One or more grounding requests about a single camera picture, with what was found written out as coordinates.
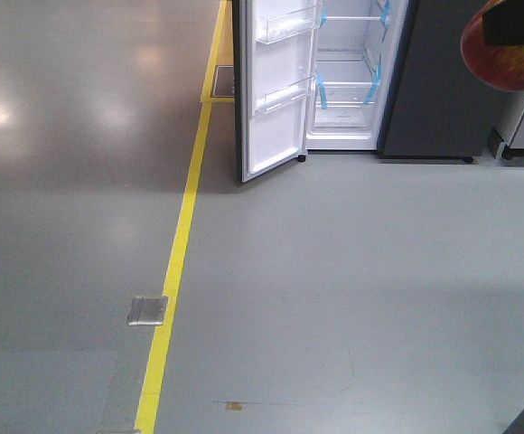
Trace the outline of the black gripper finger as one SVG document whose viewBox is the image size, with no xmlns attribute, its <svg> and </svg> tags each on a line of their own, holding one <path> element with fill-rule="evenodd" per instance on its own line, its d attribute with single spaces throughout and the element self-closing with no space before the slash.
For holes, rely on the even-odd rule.
<svg viewBox="0 0 524 434">
<path fill-rule="evenodd" d="M 482 15 L 487 45 L 524 45 L 524 0 L 501 1 Z"/>
</svg>

